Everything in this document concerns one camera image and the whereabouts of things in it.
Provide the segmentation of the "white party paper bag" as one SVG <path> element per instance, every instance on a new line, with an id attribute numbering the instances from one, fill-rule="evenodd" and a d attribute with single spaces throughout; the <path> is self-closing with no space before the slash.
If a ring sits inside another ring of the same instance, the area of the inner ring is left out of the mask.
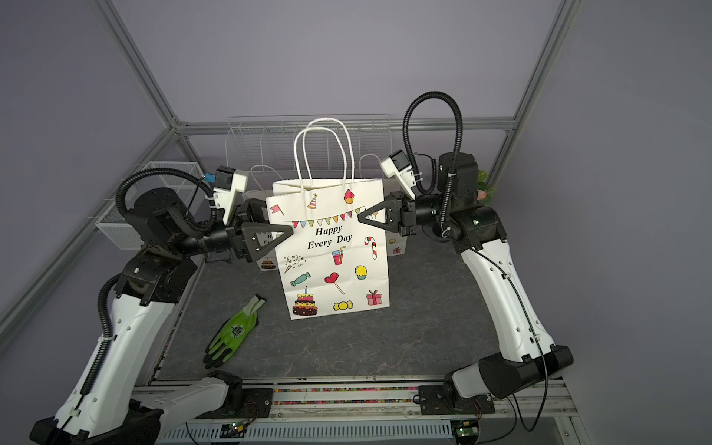
<path id="1" fill-rule="evenodd" d="M 315 179 L 309 134 L 332 135 L 339 146 L 339 179 Z M 267 198 L 269 221 L 292 233 L 276 246 L 277 267 L 291 320 L 386 309 L 390 305 L 387 237 L 376 219 L 360 217 L 384 198 L 380 179 L 358 179 L 352 139 L 335 118 L 319 118 L 295 136 L 292 180 L 278 180 Z"/>

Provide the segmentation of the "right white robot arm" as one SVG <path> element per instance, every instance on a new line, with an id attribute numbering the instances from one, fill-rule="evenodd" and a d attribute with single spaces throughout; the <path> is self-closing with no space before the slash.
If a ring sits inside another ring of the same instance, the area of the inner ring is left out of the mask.
<path id="1" fill-rule="evenodd" d="M 402 188 L 364 211 L 359 221 L 408 237 L 417 226 L 454 245 L 485 300 L 499 350 L 450 372 L 439 386 L 423 386 L 416 403 L 424 415 L 491 413 L 492 400 L 547 383 L 571 366 L 569 347 L 557 344 L 535 313 L 515 270 L 506 231 L 496 211 L 483 204 L 474 156 L 445 153 L 435 162 L 432 195 L 417 196 L 415 165 L 399 150 L 380 163 Z"/>

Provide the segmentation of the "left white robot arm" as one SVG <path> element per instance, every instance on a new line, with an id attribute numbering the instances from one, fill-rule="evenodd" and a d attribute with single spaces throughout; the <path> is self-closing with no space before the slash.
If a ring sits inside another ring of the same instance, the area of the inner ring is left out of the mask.
<path id="1" fill-rule="evenodd" d="M 168 187 L 141 195 L 125 215 L 144 247 L 98 295 L 102 334 L 87 367 L 57 413 L 37 421 L 38 444 L 153 444 L 166 432 L 204 413 L 245 413 L 242 380 L 212 371 L 198 383 L 138 400 L 133 392 L 155 338 L 198 269 L 197 255 L 231 250 L 246 261 L 261 259 L 293 233 L 269 224 L 261 200 L 248 200 L 232 224 L 200 232 L 185 223 L 187 206 Z"/>

